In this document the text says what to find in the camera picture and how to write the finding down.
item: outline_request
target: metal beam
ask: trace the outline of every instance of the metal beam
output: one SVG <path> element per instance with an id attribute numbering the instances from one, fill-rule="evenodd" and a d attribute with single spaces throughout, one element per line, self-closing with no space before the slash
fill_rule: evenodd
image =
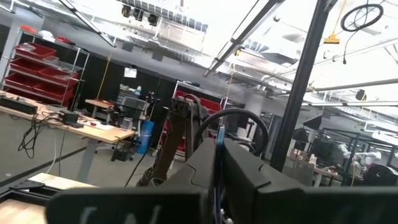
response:
<path id="1" fill-rule="evenodd" d="M 235 53 L 243 42 L 247 40 L 266 19 L 268 19 L 268 15 L 271 15 L 284 1 L 285 0 L 269 0 L 242 33 L 236 39 L 231 38 L 231 40 L 225 44 L 203 76 L 207 77 L 209 75 L 215 75 L 217 68 L 219 68 L 230 55 Z"/>
<path id="2" fill-rule="evenodd" d="M 351 88 L 361 88 L 361 87 L 369 87 L 369 86 L 378 86 L 378 85 L 389 85 L 389 84 L 396 84 L 398 83 L 398 78 L 391 78 L 388 80 L 378 80 L 372 82 L 365 82 L 365 83 L 355 83 L 349 85 L 340 85 L 340 86 L 330 86 L 324 88 L 315 88 L 314 91 L 333 91 L 333 90 L 344 90 L 344 89 L 351 89 Z"/>
<path id="3" fill-rule="evenodd" d="M 292 85 L 292 94 L 290 94 L 287 101 L 284 118 L 271 157 L 271 166 L 279 172 L 282 172 L 284 168 L 287 151 L 289 150 L 293 131 L 300 114 L 301 104 L 310 79 L 313 63 L 317 56 L 326 20 L 336 2 L 337 0 L 318 0 L 315 6 L 307 39 L 304 43 L 300 63 L 298 64 L 297 73 Z"/>

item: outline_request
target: blue trash can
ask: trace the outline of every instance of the blue trash can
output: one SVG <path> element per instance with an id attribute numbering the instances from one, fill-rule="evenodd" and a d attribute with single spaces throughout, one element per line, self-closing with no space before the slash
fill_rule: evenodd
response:
<path id="1" fill-rule="evenodd" d="M 154 130 L 155 123 L 152 121 L 144 121 L 144 124 L 141 128 L 141 136 L 139 137 L 139 141 L 141 145 L 137 150 L 138 154 L 145 154 L 148 150 L 148 145 L 150 141 L 150 137 L 152 136 L 152 131 Z"/>

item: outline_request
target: coiled cable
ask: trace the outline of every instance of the coiled cable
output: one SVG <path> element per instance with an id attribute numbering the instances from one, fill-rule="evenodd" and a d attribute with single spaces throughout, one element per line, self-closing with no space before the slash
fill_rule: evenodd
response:
<path id="1" fill-rule="evenodd" d="M 363 5 L 360 5 L 360 6 L 357 6 L 357 7 L 353 8 L 352 10 L 348 11 L 348 12 L 341 18 L 340 26 L 341 26 L 341 28 L 343 29 L 343 31 L 346 31 L 346 32 L 353 32 L 353 34 L 351 35 L 351 37 L 348 38 L 348 40 L 347 40 L 347 42 L 346 42 L 346 44 L 345 44 L 345 47 L 344 47 L 343 64 L 347 64 L 347 60 L 346 60 L 346 51 L 347 51 L 347 45 L 348 45 L 349 41 L 354 37 L 354 35 L 355 35 L 358 31 L 360 31 L 360 30 L 362 30 L 362 29 L 365 29 L 365 28 L 367 28 L 367 27 L 369 27 L 369 26 L 375 24 L 377 21 L 379 21 L 379 20 L 381 19 L 381 17 L 382 17 L 383 14 L 384 14 L 384 8 L 381 6 L 381 3 L 383 3 L 384 1 L 385 1 L 385 0 L 383 0 L 383 1 L 380 2 L 379 4 L 369 4 L 369 0 L 367 0 L 367 1 L 366 1 L 366 4 L 363 4 Z M 363 17 L 363 16 L 360 16 L 359 13 L 360 13 L 363 9 L 366 10 L 366 13 L 365 13 L 365 15 L 364 15 L 364 16 L 365 16 L 365 20 L 364 20 L 363 24 L 359 25 L 359 24 L 358 24 L 358 21 Z M 369 13 L 370 13 L 371 11 L 375 10 L 375 9 L 378 9 L 378 10 L 379 10 L 379 14 L 378 14 L 374 19 L 372 19 L 371 21 L 368 22 L 368 15 L 369 15 Z M 350 15 L 352 15 L 352 13 L 354 13 L 354 12 L 356 12 L 355 17 L 354 17 L 354 22 L 353 22 L 352 24 L 349 25 L 349 26 L 354 25 L 354 28 L 353 28 L 353 29 L 350 29 L 349 26 L 346 26 L 345 24 L 346 24 L 347 18 L 348 18 Z"/>
<path id="2" fill-rule="evenodd" d="M 256 122 L 257 125 L 260 127 L 260 129 L 262 131 L 263 139 L 262 139 L 261 145 L 257 148 L 256 151 L 253 152 L 253 154 L 255 156 L 260 156 L 268 144 L 268 139 L 269 139 L 268 128 L 267 128 L 266 124 L 262 121 L 262 119 L 260 119 L 256 114 L 254 114 L 251 111 L 241 109 L 241 108 L 225 109 L 225 110 L 222 110 L 219 112 L 215 112 L 210 117 L 208 117 L 198 128 L 198 131 L 196 132 L 195 137 L 193 138 L 193 150 L 195 151 L 199 147 L 202 133 L 212 122 L 214 122 L 218 118 L 221 118 L 221 117 L 224 117 L 224 116 L 227 116 L 230 114 L 245 114 L 250 119 L 252 119 L 254 122 Z"/>

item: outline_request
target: ceiling pipe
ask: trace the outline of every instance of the ceiling pipe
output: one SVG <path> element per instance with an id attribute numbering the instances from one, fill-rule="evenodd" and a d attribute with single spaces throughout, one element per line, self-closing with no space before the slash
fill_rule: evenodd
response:
<path id="1" fill-rule="evenodd" d="M 359 55 L 359 54 L 365 54 L 365 53 L 370 52 L 372 50 L 377 50 L 377 49 L 380 49 L 380 48 L 383 48 L 383 47 L 387 47 L 389 45 L 396 44 L 396 43 L 398 43 L 398 37 L 395 37 L 395 38 L 392 38 L 392 39 L 383 40 L 383 41 L 380 41 L 380 42 L 378 42 L 376 44 L 372 44 L 372 45 L 369 45 L 367 47 L 363 47 L 363 48 L 360 48 L 360 49 L 356 49 L 356 50 L 352 50 L 350 52 L 347 52 L 345 54 L 345 57 L 348 58 L 348 57 L 352 57 L 352 56 Z M 313 65 L 314 65 L 314 67 L 315 66 L 324 65 L 324 64 L 326 64 L 328 62 L 332 62 L 334 60 L 337 60 L 337 59 L 343 58 L 343 57 L 344 57 L 344 54 L 335 55 L 335 56 L 333 56 L 331 58 L 324 59 L 324 60 L 322 60 L 320 62 L 315 62 Z M 297 70 L 296 68 L 293 68 L 293 69 L 288 70 L 286 72 L 279 73 L 278 75 L 292 75 L 292 74 L 295 73 L 296 70 Z"/>
<path id="2" fill-rule="evenodd" d="M 267 4 L 260 10 L 260 12 L 254 17 L 254 19 L 249 23 L 249 25 L 243 30 L 243 32 L 236 38 L 229 40 L 225 46 L 221 49 L 220 53 L 211 63 L 210 67 L 203 74 L 204 77 L 210 74 L 215 75 L 217 68 L 219 68 L 225 60 L 235 53 L 235 51 L 247 40 L 253 32 L 266 20 L 268 17 L 284 2 L 285 0 L 269 0 Z"/>
<path id="3" fill-rule="evenodd" d="M 398 78 L 392 78 L 392 79 L 388 79 L 388 80 L 378 80 L 378 81 L 366 82 L 366 83 L 356 83 L 356 84 L 350 84 L 350 85 L 315 88 L 313 90 L 318 91 L 318 92 L 333 91 L 333 90 L 344 90 L 344 89 L 361 88 L 361 87 L 378 86 L 378 85 L 389 85 L 389 84 L 396 84 L 396 83 L 398 83 Z"/>

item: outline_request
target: cable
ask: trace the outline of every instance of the cable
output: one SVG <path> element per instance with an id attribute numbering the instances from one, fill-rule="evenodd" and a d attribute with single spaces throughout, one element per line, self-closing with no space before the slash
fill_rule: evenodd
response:
<path id="1" fill-rule="evenodd" d="M 144 157 L 147 155 L 148 151 L 149 151 L 149 150 L 147 150 L 147 151 L 144 153 L 144 155 L 142 155 L 141 159 L 139 159 L 137 165 L 136 165 L 135 168 L 132 170 L 132 172 L 131 172 L 131 174 L 130 174 L 130 176 L 129 176 L 127 182 L 126 182 L 126 184 L 124 184 L 124 187 L 127 187 L 127 186 L 129 185 L 131 178 L 133 177 L 134 173 L 136 172 L 136 170 L 137 170 L 139 164 L 142 162 L 142 160 L 144 160 Z"/>
<path id="2" fill-rule="evenodd" d="M 369 4 L 369 0 L 366 1 L 366 4 L 363 4 L 361 6 L 357 6 L 355 8 L 353 8 L 352 10 L 348 11 L 343 18 L 341 18 L 341 22 L 340 22 L 340 26 L 343 29 L 343 31 L 346 32 L 353 32 L 353 34 L 351 35 L 351 37 L 349 37 L 349 39 L 347 40 L 345 47 L 344 47 L 344 54 L 343 54 L 343 64 L 347 64 L 347 60 L 346 60 L 346 51 L 347 51 L 347 45 L 348 42 L 354 37 L 354 35 L 362 30 L 365 29 L 373 24 L 375 24 L 377 21 L 379 21 L 381 19 L 381 17 L 384 14 L 384 8 L 381 6 L 381 3 L 379 4 Z M 362 9 L 366 9 L 366 13 L 365 13 L 365 20 L 363 22 L 362 25 L 358 25 L 357 22 L 362 18 L 360 17 L 358 19 L 359 13 L 362 11 Z M 368 22 L 368 15 L 369 13 L 373 10 L 373 9 L 378 9 L 379 10 L 379 15 L 377 15 L 374 19 L 372 19 L 371 21 Z M 354 22 L 351 25 L 354 25 L 355 28 L 354 29 L 349 29 L 348 27 L 351 26 L 349 25 L 348 27 L 345 26 L 346 20 L 347 18 L 352 15 L 352 13 L 356 12 L 355 17 L 354 17 Z"/>
<path id="3" fill-rule="evenodd" d="M 66 136 L 66 134 L 67 134 L 68 127 L 69 127 L 69 126 L 67 126 L 67 129 L 64 130 L 64 132 L 63 132 L 59 158 L 62 157 L 63 142 L 65 141 L 65 136 Z M 58 161 L 58 176 L 59 176 L 59 177 L 61 176 L 61 159 Z"/>
<path id="4" fill-rule="evenodd" d="M 52 163 L 49 167 L 49 169 L 47 170 L 46 174 L 48 174 L 52 168 L 52 166 L 54 166 L 55 161 L 57 160 L 57 132 L 54 132 L 54 159 L 52 160 Z"/>
<path id="5" fill-rule="evenodd" d="M 47 123 L 48 121 L 53 119 L 58 120 L 58 117 L 54 117 L 55 115 L 58 115 L 58 113 L 47 113 L 47 115 L 44 115 L 45 117 L 40 121 L 37 120 L 38 114 L 33 115 L 30 121 L 30 128 L 24 133 L 22 141 L 18 146 L 18 152 L 21 150 L 25 150 L 26 155 L 30 159 L 33 159 L 35 156 L 35 146 L 36 146 L 37 137 L 42 132 L 43 128 L 45 126 L 48 126 Z"/>
<path id="6" fill-rule="evenodd" d="M 260 127 L 262 133 L 263 133 L 263 139 L 261 146 L 257 148 L 257 151 L 254 151 L 255 156 L 260 156 L 260 154 L 263 152 L 263 149 L 267 146 L 268 144 L 268 128 L 266 124 L 260 119 L 256 114 L 254 114 L 251 111 L 241 109 L 241 108 L 231 108 L 231 109 L 225 109 L 219 112 L 213 113 L 210 117 L 206 119 L 205 122 L 198 128 L 198 131 L 195 134 L 195 137 L 193 138 L 193 150 L 195 151 L 199 147 L 200 143 L 200 138 L 204 130 L 211 124 L 213 121 L 217 120 L 220 117 L 224 117 L 226 115 L 230 114 L 245 114 L 248 115 L 249 118 L 251 118 L 254 122 L 257 123 L 257 125 Z"/>
<path id="7" fill-rule="evenodd" d="M 100 93 L 101 93 L 102 85 L 104 84 L 106 72 L 108 71 L 109 63 L 111 62 L 111 59 L 112 59 L 113 49 L 115 49 L 115 47 L 112 48 L 111 53 L 109 54 L 109 57 L 108 57 L 108 61 L 106 62 L 104 76 L 102 77 L 101 85 L 99 86 L 99 90 L 97 93 L 97 99 L 98 99 L 98 97 L 100 97 Z"/>

